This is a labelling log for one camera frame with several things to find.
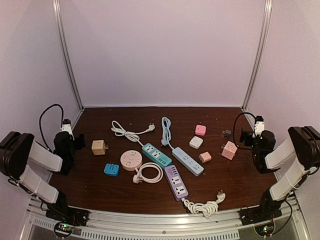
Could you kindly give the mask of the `beige cube adapter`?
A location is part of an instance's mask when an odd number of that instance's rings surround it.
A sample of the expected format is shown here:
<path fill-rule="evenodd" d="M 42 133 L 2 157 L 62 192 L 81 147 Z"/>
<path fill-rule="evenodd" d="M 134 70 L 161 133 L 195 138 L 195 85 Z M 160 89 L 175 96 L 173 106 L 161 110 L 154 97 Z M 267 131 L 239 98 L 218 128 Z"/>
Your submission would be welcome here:
<path fill-rule="evenodd" d="M 109 149 L 109 146 L 105 143 L 104 140 L 93 140 L 91 145 L 92 153 L 95 156 L 103 156 L 106 154 L 106 150 Z"/>

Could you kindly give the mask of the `dark grey usb charger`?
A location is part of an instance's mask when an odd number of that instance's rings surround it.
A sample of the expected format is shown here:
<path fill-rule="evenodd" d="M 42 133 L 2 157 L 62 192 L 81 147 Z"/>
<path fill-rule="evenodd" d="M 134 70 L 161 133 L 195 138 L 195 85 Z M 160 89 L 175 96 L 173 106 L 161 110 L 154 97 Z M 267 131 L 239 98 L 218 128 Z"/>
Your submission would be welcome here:
<path fill-rule="evenodd" d="M 229 129 L 222 130 L 221 136 L 223 138 L 230 138 L 232 136 L 232 131 Z"/>

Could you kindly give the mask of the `pink cube socket adapter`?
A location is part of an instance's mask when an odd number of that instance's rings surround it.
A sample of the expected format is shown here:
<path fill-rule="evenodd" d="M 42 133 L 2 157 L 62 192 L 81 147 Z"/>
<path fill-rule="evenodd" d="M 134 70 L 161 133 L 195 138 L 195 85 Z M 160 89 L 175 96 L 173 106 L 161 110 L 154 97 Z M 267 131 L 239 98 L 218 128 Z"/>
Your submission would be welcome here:
<path fill-rule="evenodd" d="M 226 144 L 223 144 L 221 148 L 222 148 L 221 156 L 230 161 L 233 160 L 238 150 L 236 145 L 231 141 L 228 141 Z"/>

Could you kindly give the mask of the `blue square adapter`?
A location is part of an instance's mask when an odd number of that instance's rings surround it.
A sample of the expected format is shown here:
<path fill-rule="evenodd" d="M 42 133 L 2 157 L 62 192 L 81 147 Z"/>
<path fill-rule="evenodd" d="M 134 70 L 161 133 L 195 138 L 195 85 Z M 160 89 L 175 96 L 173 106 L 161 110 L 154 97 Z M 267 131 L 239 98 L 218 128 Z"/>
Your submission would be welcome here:
<path fill-rule="evenodd" d="M 114 163 L 107 163 L 104 167 L 104 174 L 106 176 L 117 177 L 120 171 L 120 166 Z"/>

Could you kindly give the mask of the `small pink plug adapter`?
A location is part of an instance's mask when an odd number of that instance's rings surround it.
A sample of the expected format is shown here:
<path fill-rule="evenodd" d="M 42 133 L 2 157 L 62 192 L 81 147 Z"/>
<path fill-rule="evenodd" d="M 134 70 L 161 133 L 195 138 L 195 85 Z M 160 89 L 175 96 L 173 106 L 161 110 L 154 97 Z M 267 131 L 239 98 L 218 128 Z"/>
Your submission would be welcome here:
<path fill-rule="evenodd" d="M 198 158 L 203 164 L 212 160 L 212 156 L 208 151 L 201 153 Z"/>

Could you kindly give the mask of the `pink square plug adapter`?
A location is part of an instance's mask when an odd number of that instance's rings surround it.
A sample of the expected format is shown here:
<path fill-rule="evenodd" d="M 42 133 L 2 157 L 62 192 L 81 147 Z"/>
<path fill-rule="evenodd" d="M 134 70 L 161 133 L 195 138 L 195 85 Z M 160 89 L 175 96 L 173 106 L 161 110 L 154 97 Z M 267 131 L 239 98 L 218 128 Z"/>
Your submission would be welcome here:
<path fill-rule="evenodd" d="M 197 136 L 205 136 L 207 132 L 207 127 L 205 125 L 196 125 L 195 127 L 195 134 Z"/>

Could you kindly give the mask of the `white plug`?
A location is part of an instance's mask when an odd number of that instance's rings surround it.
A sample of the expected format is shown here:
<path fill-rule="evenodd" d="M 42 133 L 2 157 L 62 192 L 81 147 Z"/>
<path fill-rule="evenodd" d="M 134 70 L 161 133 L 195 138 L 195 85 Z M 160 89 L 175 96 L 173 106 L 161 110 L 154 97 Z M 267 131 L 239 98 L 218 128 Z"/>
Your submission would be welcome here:
<path fill-rule="evenodd" d="M 203 144 L 204 140 L 198 136 L 194 136 L 190 141 L 189 141 L 189 146 L 194 148 L 194 149 L 199 149 L 201 145 Z"/>

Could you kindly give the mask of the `round pink white power strip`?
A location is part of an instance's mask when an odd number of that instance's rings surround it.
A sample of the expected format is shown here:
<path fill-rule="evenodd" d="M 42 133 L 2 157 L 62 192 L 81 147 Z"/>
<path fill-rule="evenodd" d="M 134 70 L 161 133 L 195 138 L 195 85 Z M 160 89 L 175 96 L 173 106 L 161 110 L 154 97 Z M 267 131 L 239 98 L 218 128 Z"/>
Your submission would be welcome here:
<path fill-rule="evenodd" d="M 132 172 L 141 167 L 143 157 L 141 153 L 136 150 L 128 150 L 121 155 L 120 163 L 126 171 Z"/>

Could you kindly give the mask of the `light blue power strip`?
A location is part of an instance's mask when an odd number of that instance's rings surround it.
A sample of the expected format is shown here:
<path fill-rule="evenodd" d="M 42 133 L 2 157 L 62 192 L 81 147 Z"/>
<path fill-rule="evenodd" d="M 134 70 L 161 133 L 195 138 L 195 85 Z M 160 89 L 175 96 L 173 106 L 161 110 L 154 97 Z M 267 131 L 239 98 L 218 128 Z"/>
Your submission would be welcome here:
<path fill-rule="evenodd" d="M 198 177 L 204 172 L 204 168 L 180 147 L 174 148 L 172 150 L 172 155 L 194 176 Z"/>

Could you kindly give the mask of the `purple power strip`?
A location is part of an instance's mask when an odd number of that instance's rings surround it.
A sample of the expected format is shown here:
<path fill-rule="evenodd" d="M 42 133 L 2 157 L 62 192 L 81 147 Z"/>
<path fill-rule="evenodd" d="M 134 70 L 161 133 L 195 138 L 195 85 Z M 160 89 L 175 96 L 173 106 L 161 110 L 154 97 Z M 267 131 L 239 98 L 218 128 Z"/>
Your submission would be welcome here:
<path fill-rule="evenodd" d="M 176 166 L 170 165 L 165 167 L 164 173 L 175 200 L 181 201 L 182 199 L 186 199 L 189 195 L 189 192 Z"/>

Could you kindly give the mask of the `teal power strip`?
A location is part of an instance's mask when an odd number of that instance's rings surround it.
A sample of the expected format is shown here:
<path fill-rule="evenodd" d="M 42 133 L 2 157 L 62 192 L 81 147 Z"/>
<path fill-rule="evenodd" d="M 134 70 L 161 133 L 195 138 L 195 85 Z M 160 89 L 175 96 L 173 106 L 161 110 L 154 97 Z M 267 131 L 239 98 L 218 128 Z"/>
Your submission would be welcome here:
<path fill-rule="evenodd" d="M 142 153 L 154 163 L 158 164 L 162 169 L 172 164 L 172 159 L 162 153 L 159 149 L 150 143 L 142 146 Z"/>

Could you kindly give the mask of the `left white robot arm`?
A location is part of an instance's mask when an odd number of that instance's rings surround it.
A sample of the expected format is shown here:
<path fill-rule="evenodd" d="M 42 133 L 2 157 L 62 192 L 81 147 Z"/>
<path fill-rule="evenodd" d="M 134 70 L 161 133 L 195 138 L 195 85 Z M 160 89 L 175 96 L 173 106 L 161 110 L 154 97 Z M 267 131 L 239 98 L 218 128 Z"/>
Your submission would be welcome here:
<path fill-rule="evenodd" d="M 35 141 L 33 134 L 11 131 L 0 142 L 0 172 L 10 182 L 38 196 L 61 222 L 67 222 L 72 218 L 72 209 L 66 195 L 35 173 L 29 162 L 67 176 L 75 166 L 76 151 L 86 146 L 85 138 L 83 134 L 74 138 L 69 132 L 61 131 L 54 138 L 54 146 L 51 152 Z"/>

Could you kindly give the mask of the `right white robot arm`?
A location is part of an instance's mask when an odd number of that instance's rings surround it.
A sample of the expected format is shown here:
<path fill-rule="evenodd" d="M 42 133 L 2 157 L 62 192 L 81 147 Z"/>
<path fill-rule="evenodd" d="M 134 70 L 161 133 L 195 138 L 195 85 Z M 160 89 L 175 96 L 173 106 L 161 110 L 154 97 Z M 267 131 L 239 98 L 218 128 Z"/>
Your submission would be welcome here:
<path fill-rule="evenodd" d="M 277 172 L 288 161 L 290 167 L 280 180 L 262 195 L 256 216 L 268 220 L 286 198 L 320 168 L 320 133 L 312 126 L 292 126 L 289 137 L 278 147 L 273 132 L 242 130 L 239 141 L 252 153 L 255 168 L 260 174 Z"/>

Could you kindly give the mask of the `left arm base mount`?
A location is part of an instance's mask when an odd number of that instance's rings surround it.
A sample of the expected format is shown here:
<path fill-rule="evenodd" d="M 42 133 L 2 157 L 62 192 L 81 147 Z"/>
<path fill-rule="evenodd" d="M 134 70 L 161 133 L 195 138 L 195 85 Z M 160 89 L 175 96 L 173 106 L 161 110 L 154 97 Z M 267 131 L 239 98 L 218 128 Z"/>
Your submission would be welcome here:
<path fill-rule="evenodd" d="M 72 235 L 76 227 L 85 227 L 89 218 L 89 211 L 79 208 L 70 208 L 70 213 L 62 213 L 52 207 L 47 207 L 45 216 L 57 220 L 54 224 L 54 234 L 62 239 Z"/>

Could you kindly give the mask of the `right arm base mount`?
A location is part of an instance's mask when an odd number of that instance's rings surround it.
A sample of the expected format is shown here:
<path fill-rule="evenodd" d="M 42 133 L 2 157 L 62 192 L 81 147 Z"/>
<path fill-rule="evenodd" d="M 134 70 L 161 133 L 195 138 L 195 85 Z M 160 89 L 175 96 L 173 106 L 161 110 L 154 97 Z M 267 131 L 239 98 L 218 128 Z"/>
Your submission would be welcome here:
<path fill-rule="evenodd" d="M 259 206 L 243 206 L 238 213 L 241 224 L 253 225 L 255 233 L 262 238 L 271 237 L 276 232 L 275 218 L 282 216 L 279 209 L 272 213 L 262 213 Z"/>

